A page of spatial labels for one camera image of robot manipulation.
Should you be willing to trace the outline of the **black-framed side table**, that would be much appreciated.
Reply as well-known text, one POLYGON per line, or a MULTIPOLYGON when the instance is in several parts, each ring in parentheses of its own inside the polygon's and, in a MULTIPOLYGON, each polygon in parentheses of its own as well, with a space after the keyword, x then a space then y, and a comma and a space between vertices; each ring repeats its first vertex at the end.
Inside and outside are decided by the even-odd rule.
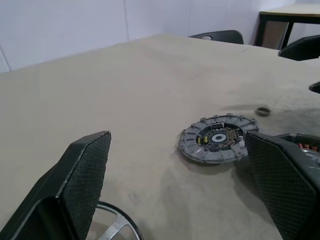
POLYGON ((270 10, 260 11, 254 46, 261 47, 267 22, 288 23, 281 49, 288 45, 295 23, 320 25, 320 3, 294 3, 270 10))

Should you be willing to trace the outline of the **black folding chair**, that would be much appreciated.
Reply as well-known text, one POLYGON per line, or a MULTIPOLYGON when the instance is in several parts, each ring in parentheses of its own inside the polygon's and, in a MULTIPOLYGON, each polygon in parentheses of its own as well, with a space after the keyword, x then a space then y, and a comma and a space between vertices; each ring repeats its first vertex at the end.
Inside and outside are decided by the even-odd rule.
POLYGON ((202 39, 216 42, 232 43, 232 44, 244 44, 242 34, 237 30, 221 30, 213 32, 205 32, 190 36, 194 39, 202 39))

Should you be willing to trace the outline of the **silver spoked rotor wheel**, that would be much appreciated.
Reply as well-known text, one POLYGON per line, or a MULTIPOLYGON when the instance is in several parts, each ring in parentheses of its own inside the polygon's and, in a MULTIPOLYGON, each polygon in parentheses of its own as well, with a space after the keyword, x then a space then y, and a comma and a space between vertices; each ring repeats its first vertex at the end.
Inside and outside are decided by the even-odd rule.
POLYGON ((104 202, 99 201, 97 206, 97 209, 101 209, 107 212, 110 212, 114 215, 116 215, 116 219, 114 222, 108 227, 108 229, 99 237, 98 240, 113 240, 113 238, 120 233, 123 227, 128 226, 131 231, 133 232, 135 236, 135 240, 144 240, 144 237, 139 230, 138 226, 135 224, 135 222, 120 208, 104 202))

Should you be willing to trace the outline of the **grey round motor stator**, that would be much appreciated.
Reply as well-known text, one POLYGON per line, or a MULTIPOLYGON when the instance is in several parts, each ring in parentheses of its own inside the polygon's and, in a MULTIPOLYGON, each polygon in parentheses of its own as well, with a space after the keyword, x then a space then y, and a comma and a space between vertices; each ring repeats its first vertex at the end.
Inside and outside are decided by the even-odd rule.
POLYGON ((233 162, 248 154, 245 134, 250 131, 259 131, 254 118, 232 113, 204 117, 181 132, 178 148, 185 157, 195 162, 233 162))

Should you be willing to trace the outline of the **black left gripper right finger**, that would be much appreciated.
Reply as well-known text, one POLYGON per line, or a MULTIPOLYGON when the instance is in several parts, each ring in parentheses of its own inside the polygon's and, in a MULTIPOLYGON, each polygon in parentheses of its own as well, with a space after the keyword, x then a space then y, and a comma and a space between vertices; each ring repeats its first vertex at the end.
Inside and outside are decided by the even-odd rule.
POLYGON ((296 144, 258 132, 245 146, 260 197, 283 240, 320 240, 320 171, 296 144))

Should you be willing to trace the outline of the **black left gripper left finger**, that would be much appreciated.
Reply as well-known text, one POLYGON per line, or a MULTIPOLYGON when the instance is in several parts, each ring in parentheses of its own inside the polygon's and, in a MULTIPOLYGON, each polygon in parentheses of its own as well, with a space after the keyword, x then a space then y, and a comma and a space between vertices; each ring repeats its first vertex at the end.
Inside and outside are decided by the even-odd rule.
POLYGON ((101 197, 111 132, 72 142, 33 186, 0 240, 86 240, 101 197))

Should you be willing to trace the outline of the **grey round metal disc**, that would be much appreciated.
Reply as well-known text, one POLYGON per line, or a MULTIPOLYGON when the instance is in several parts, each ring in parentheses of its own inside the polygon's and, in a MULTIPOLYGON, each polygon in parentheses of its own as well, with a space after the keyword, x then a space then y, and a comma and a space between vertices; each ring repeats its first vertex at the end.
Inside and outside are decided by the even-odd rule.
POLYGON ((320 171, 320 136, 304 133, 283 133, 277 138, 294 143, 308 157, 307 166, 310 169, 320 171))

